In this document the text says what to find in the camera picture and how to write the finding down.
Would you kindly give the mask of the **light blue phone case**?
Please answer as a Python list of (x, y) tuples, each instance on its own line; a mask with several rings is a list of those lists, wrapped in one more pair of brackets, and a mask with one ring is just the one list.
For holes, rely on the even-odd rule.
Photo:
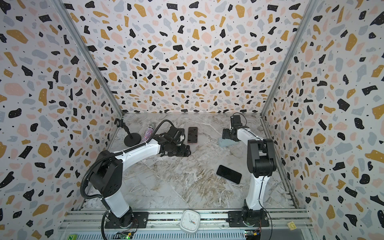
[(238, 144), (238, 142), (236, 142), (234, 140), (230, 140), (230, 139), (219, 138), (218, 144), (221, 148), (225, 148), (225, 147), (235, 146)]

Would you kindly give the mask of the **silver smartphone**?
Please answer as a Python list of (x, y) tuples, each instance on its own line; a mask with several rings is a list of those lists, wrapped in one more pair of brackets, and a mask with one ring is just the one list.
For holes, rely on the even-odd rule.
[(176, 157), (189, 157), (191, 155), (191, 149), (189, 145), (176, 146), (173, 151), (173, 155)]

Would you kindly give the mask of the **blue smartphone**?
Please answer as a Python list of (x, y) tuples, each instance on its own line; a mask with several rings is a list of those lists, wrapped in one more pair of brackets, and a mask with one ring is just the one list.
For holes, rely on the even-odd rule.
[(219, 165), (217, 175), (237, 185), (240, 184), (242, 179), (241, 173), (229, 169), (223, 165)]

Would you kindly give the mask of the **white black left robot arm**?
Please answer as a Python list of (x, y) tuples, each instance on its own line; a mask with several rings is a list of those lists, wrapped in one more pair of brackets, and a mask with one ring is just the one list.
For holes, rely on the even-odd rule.
[(189, 157), (185, 130), (170, 126), (166, 133), (153, 134), (146, 142), (120, 152), (103, 151), (85, 173), (80, 191), (84, 199), (100, 199), (108, 213), (120, 221), (133, 218), (133, 210), (122, 192), (123, 173), (132, 165), (155, 155)]

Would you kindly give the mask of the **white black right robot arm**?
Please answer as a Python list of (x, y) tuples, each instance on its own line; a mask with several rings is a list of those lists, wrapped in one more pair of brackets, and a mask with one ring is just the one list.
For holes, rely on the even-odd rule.
[(243, 125), (239, 115), (231, 116), (230, 127), (223, 129), (222, 138), (242, 142), (247, 146), (247, 167), (252, 177), (249, 193), (245, 199), (245, 209), (261, 210), (267, 183), (277, 170), (273, 141), (253, 133), (248, 126)]

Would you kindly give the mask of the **purple glitter microphone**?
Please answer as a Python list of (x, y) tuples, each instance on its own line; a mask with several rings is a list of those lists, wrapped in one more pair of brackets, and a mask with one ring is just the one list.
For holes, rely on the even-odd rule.
[(149, 127), (147, 128), (144, 136), (142, 137), (141, 143), (144, 143), (144, 142), (148, 141), (151, 138), (151, 135), (153, 134), (155, 128), (156, 128), (156, 124), (155, 123), (150, 123), (149, 124)]

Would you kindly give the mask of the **black round microphone stand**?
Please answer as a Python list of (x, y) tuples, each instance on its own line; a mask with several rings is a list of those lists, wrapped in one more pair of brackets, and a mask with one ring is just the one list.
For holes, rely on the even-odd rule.
[(124, 131), (127, 133), (127, 136), (124, 138), (124, 144), (127, 147), (133, 147), (141, 143), (141, 135), (139, 135), (138, 133), (131, 133), (128, 126), (124, 123), (123, 119), (115, 119), (114, 124), (118, 128), (124, 129)]

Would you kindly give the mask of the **white square clock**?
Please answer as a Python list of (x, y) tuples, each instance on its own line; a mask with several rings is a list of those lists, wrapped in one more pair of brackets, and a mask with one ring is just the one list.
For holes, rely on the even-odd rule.
[(180, 229), (187, 234), (195, 234), (200, 226), (201, 216), (193, 210), (185, 210), (180, 219)]

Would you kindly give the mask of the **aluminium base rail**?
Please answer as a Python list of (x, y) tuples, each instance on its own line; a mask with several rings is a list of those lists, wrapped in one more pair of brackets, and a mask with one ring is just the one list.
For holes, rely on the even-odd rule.
[(264, 210), (254, 220), (240, 210), (142, 210), (119, 227), (103, 210), (71, 211), (59, 240), (315, 240), (304, 209)]

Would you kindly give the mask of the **aluminium frame post right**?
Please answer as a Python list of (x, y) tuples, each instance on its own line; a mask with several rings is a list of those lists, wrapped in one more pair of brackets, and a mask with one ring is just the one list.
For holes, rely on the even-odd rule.
[(266, 103), (262, 109), (262, 112), (260, 114), (260, 116), (262, 118), (267, 115), (268, 109), (269, 109), (269, 107), (272, 104), (272, 101), (274, 99), (274, 95), (277, 92), (278, 87), (281, 84), (286, 71), (288, 70), (289, 64), (290, 64), (292, 58), (294, 57), (295, 51), (296, 51), (296, 49), (297, 49), (297, 47), (298, 47), (298, 45), (302, 39), (302, 36), (303, 36), (303, 34), (307, 28), (307, 24), (310, 21), (310, 18), (313, 15), (315, 8), (317, 7), (318, 2), (319, 1), (317, 1), (317, 0), (310, 0), (307, 7), (306, 7), (306, 10), (305, 10), (304, 15), (303, 15), (303, 19), (301, 20), (301, 22), (298, 26), (298, 30), (296, 31), (296, 34), (293, 38), (293, 41), (292, 41), (292, 43), (288, 49), (288, 52), (284, 58), (282, 66), (281, 66), (279, 73), (277, 75), (277, 79), (271, 88), (270, 94), (269, 94), (269, 96), (266, 100)]

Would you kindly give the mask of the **aluminium frame post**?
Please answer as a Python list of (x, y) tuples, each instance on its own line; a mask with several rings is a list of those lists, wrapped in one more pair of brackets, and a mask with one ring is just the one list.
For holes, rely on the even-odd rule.
[(279, 73), (277, 75), (277, 79), (271, 88), (270, 94), (269, 94), (269, 96), (266, 100), (266, 103), (262, 109), (262, 112), (260, 114), (260, 116), (262, 118), (267, 115), (268, 109), (269, 109), (269, 107), (272, 104), (272, 101), (274, 99), (274, 95), (277, 92), (278, 87), (281, 84), (286, 71), (288, 70), (289, 64), (290, 64), (292, 58), (294, 57), (295, 51), (296, 51), (296, 49), (297, 49), (297, 47), (298, 47), (298, 45), (302, 39), (302, 36), (303, 36), (303, 34), (307, 28), (307, 24), (310, 21), (310, 18), (313, 15), (315, 8), (317, 7), (318, 2), (319, 1), (317, 1), (317, 0), (310, 0), (307, 7), (306, 7), (306, 10), (305, 10), (304, 15), (303, 15), (303, 19), (301, 20), (301, 22), (298, 26), (298, 30), (296, 31), (296, 34), (293, 38), (293, 41), (292, 41), (292, 43), (288, 49), (288, 52), (284, 58), (282, 66), (281, 66)]
[(63, 1), (52, 1), (54, 8), (56, 9), (58, 15), (63, 20), (66, 28), (70, 32), (70, 34), (73, 36), (73, 40), (77, 44), (81, 54), (84, 56), (87, 64), (89, 65), (92, 72), (96, 75), (99, 83), (101, 84), (106, 96), (111, 102), (111, 105), (115, 109), (115, 112), (117, 113), (119, 118), (122, 118), (124, 116), (123, 111), (120, 109), (120, 106), (115, 99), (111, 89), (109, 88), (107, 82), (105, 81), (105, 78), (103, 74), (101, 73), (100, 69), (98, 68), (97, 64), (95, 63), (92, 55), (90, 54), (90, 51), (87, 48), (87, 45), (84, 43), (84, 41), (81, 38), (81, 35), (74, 24), (73, 20), (70, 17), (70, 14), (67, 12), (65, 5)]

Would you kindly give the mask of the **aluminium frame post left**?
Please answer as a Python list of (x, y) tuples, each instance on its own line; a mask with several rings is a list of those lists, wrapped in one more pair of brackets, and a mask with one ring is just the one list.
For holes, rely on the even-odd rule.
[(92, 55), (90, 54), (90, 51), (87, 48), (87, 45), (84, 43), (84, 41), (81, 38), (81, 35), (74, 24), (73, 20), (70, 17), (70, 14), (67, 12), (65, 5), (63, 1), (52, 1), (54, 8), (56, 9), (58, 15), (63, 20), (66, 28), (70, 32), (70, 34), (73, 36), (73, 40), (77, 44), (81, 54), (84, 56), (87, 64), (89, 65), (92, 72), (96, 75), (99, 83), (101, 84), (106, 96), (111, 102), (111, 105), (115, 109), (115, 112), (117, 113), (119, 118), (122, 118), (124, 116), (123, 111), (120, 109), (120, 106), (115, 99), (111, 89), (109, 88), (107, 82), (105, 81), (105, 78), (103, 74), (101, 73), (100, 69), (98, 68), (97, 64), (95, 63)]

